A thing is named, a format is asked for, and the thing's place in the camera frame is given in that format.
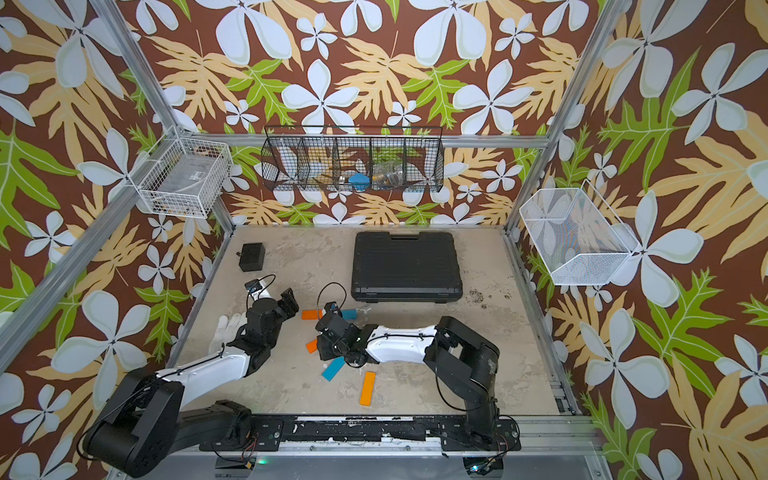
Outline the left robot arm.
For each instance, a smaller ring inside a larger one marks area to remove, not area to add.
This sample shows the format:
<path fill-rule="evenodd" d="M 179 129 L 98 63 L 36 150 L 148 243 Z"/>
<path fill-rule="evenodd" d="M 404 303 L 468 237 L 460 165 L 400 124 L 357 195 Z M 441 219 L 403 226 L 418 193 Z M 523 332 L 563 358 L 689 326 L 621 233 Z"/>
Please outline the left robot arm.
<path fill-rule="evenodd" d="M 94 424 L 85 431 L 78 451 L 138 478 L 169 454 L 197 446 L 248 446 L 252 413 L 230 400 L 188 410 L 193 400 L 258 371 L 277 344 L 282 324 L 300 310 L 292 289 L 277 299 L 263 297 L 246 310 L 246 321 L 233 340 L 216 352 L 183 366 L 157 372 L 129 372 Z"/>

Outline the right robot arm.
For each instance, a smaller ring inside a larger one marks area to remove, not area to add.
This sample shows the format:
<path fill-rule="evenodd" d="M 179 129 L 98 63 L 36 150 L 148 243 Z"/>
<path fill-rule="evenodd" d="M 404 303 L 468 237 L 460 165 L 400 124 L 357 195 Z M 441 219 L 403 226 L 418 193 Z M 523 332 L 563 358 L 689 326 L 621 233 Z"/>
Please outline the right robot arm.
<path fill-rule="evenodd" d="M 507 437 L 500 430 L 495 380 L 500 350 L 490 340 L 451 316 L 420 329 L 394 329 L 377 324 L 358 327 L 333 304 L 318 320 L 317 349 L 323 361 L 341 358 L 353 368 L 367 364 L 412 363 L 431 370 L 464 401 L 459 444 L 491 451 Z"/>

